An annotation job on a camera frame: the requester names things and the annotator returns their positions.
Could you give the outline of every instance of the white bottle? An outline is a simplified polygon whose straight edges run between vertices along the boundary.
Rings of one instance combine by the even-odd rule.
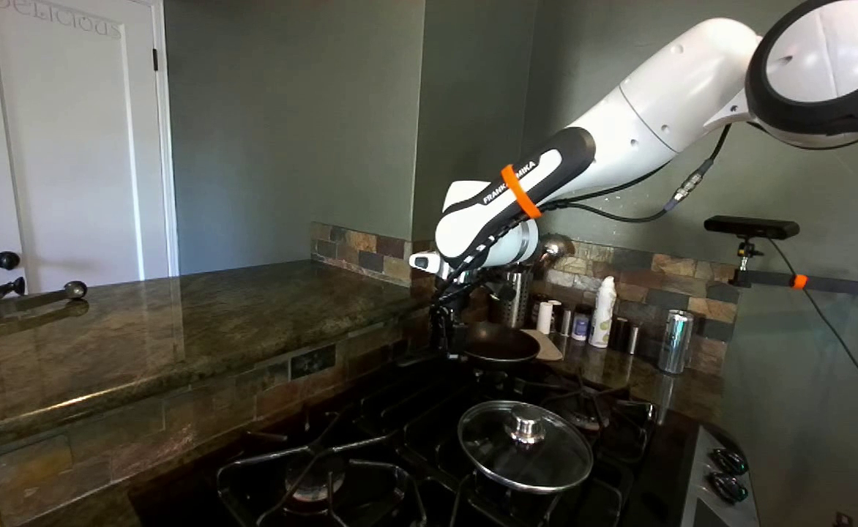
[[[606,274],[598,289],[595,323],[590,323],[590,345],[595,349],[609,345],[612,306],[614,306],[614,279]]]
[[[551,302],[538,302],[538,320],[535,320],[535,331],[538,333],[551,333],[552,327],[552,306],[558,306],[561,302],[551,299]]]

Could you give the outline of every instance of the white door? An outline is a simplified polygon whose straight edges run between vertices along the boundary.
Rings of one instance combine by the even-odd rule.
[[[0,283],[176,274],[161,27],[161,0],[0,0]]]

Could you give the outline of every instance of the countertop edge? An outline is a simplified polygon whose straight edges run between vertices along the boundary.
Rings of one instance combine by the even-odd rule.
[[[195,362],[192,369],[136,378],[136,381],[129,381],[119,387],[109,387],[109,390],[75,394],[75,399],[68,399],[68,402],[41,407],[41,410],[0,419],[0,448],[15,446],[28,435],[41,435],[41,432],[47,432],[57,425],[68,425],[68,422],[78,422],[88,415],[100,415],[106,410],[126,407],[139,399],[163,394],[163,393],[173,393],[180,387],[207,383],[213,378],[224,378],[224,374],[238,374],[238,371],[249,371],[249,369],[289,359],[289,353],[295,353],[295,350],[315,349],[315,345],[359,333],[366,327],[384,327],[387,323],[401,320],[416,306],[419,306],[416,302],[397,299],[397,302],[387,304],[380,312],[352,320],[347,325],[322,327],[319,333],[314,333],[308,339],[303,336],[286,339],[277,349],[262,349],[259,353],[246,350],[246,353],[230,353],[218,362],[204,359],[204,362]]]

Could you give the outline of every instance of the metal canister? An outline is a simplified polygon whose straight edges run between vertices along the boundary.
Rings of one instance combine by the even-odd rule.
[[[571,339],[585,343],[590,331],[590,312],[589,311],[574,311],[571,317]]]
[[[612,350],[627,350],[628,331],[631,331],[631,323],[627,317],[612,317],[609,349]]]
[[[637,325],[628,327],[628,343],[627,343],[627,353],[637,350]]]
[[[678,374],[687,366],[687,349],[694,333],[691,311],[667,311],[665,336],[659,349],[659,369],[667,374]]]

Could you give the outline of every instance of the cable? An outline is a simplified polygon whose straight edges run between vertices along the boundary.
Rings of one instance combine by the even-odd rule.
[[[665,203],[665,207],[659,207],[659,211],[652,211],[652,214],[646,214],[646,216],[618,216],[618,214],[609,214],[609,211],[604,211],[604,207],[583,204],[585,198],[604,195],[604,194],[609,194],[609,191],[604,191],[604,194],[590,194],[590,195],[583,195],[583,198],[555,198],[555,203],[546,203],[546,204],[542,204],[542,207],[544,207],[544,211],[577,207],[577,211],[589,211],[589,214],[598,214],[598,216],[606,216],[606,220],[614,220],[614,223],[652,223],[652,220],[671,214],[678,203],[684,203],[684,198],[691,195],[691,191],[694,191],[694,188],[702,181],[702,176],[713,167],[713,162],[716,162],[716,154],[719,154],[725,137],[729,137],[729,126],[722,126],[722,132],[719,132],[713,150],[710,150],[710,151],[697,164],[697,170],[691,170],[687,178],[671,194],[671,198]]]
[[[775,255],[785,261],[788,271],[797,274],[792,263],[788,261],[788,255],[779,249],[779,243],[773,238],[768,238],[769,245],[775,249]],[[842,349],[842,353],[848,358],[848,362],[858,369],[858,358],[851,353],[851,349],[842,343],[842,336],[838,333],[838,327],[828,323],[828,317],[820,311],[820,304],[813,302],[813,295],[809,289],[801,289],[804,299],[810,302],[813,312],[825,323],[825,327],[833,333],[838,345]]]

